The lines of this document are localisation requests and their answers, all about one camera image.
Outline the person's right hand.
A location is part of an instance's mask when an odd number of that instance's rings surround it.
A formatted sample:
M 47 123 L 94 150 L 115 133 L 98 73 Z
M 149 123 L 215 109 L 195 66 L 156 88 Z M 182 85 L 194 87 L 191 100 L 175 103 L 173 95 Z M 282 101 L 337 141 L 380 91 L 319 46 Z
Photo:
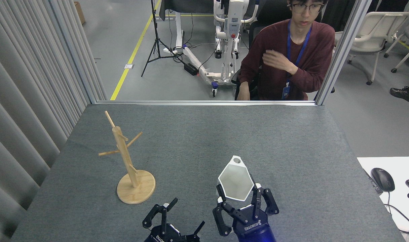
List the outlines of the person's right hand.
M 250 91 L 249 91 L 249 83 L 247 81 L 240 83 L 238 86 L 238 96 L 237 101 L 249 101 L 250 98 Z

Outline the person's left hand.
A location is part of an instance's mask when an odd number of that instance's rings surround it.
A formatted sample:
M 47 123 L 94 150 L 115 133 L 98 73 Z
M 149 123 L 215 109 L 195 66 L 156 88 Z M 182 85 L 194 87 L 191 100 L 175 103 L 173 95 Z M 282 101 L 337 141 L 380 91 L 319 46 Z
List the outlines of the person's left hand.
M 298 70 L 294 63 L 275 50 L 266 50 L 263 54 L 263 63 L 275 69 L 286 71 L 291 75 L 295 75 Z

